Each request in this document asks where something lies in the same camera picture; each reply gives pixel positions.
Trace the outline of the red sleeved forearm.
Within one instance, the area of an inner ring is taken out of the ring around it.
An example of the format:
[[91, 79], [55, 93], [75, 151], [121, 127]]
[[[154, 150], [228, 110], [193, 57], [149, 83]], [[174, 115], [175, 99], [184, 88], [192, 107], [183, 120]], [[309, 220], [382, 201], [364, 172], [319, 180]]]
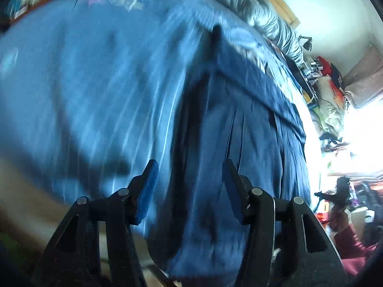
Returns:
[[334, 245], [342, 260], [349, 277], [355, 277], [361, 272], [366, 262], [373, 255], [377, 244], [364, 246], [356, 234], [350, 212], [334, 207], [330, 213], [329, 226], [334, 235]]

